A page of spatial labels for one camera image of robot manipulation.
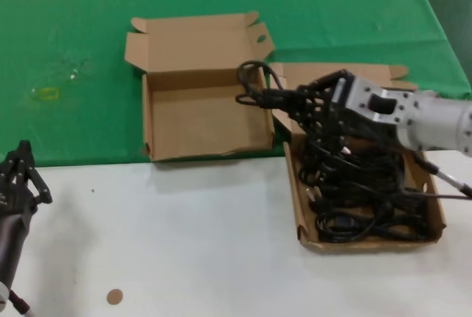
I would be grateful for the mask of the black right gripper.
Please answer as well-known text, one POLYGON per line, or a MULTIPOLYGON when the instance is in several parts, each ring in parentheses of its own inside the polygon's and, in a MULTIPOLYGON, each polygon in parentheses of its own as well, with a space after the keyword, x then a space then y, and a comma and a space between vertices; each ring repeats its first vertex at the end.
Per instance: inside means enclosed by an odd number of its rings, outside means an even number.
POLYGON ((351 108, 347 103, 330 102, 314 97, 316 92, 336 86, 341 79, 349 80, 350 73, 341 69, 314 80, 308 85, 300 85, 295 90, 282 87, 281 79, 274 71, 271 78, 276 88, 267 88, 264 95, 272 97, 306 97, 289 99, 281 108, 274 110, 274 118, 287 126, 291 121, 297 124, 314 123, 327 117, 341 127, 342 133, 358 139, 366 139, 379 144, 400 144, 398 126, 405 117, 406 106, 397 100, 368 100, 355 102, 351 108))

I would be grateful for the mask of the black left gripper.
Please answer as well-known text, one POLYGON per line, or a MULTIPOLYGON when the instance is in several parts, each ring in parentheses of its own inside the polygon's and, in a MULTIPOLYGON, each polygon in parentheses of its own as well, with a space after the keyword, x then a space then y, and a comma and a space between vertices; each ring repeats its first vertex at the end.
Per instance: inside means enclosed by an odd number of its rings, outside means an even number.
POLYGON ((1 223, 30 223, 37 211, 35 196, 29 189, 28 182, 23 181, 24 164, 25 176, 38 191, 36 202, 52 203, 49 187, 35 168, 30 141, 20 141, 17 148, 11 150, 1 163, 1 223), (20 181, 13 182, 15 178, 20 178, 20 181))

